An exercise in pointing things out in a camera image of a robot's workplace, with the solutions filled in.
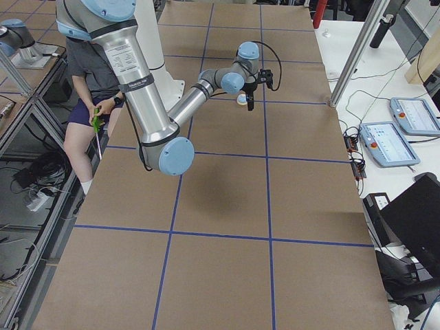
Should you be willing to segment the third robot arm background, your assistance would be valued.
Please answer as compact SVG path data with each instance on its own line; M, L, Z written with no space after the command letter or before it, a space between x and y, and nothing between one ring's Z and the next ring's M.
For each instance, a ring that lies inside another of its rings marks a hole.
M51 58L60 55L58 46L37 43L20 19L1 22L1 50L19 69L43 69Z

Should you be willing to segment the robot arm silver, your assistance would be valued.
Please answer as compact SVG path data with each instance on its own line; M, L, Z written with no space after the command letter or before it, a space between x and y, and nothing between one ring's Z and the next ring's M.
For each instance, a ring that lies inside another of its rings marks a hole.
M194 159L181 126L217 89L237 94L257 80L259 47L246 41L230 67L203 71L186 93L178 90L167 100L166 91L177 81L166 76L155 82L166 70L152 1L57 1L56 22L61 34L103 48L144 133L140 158L166 175L185 173Z

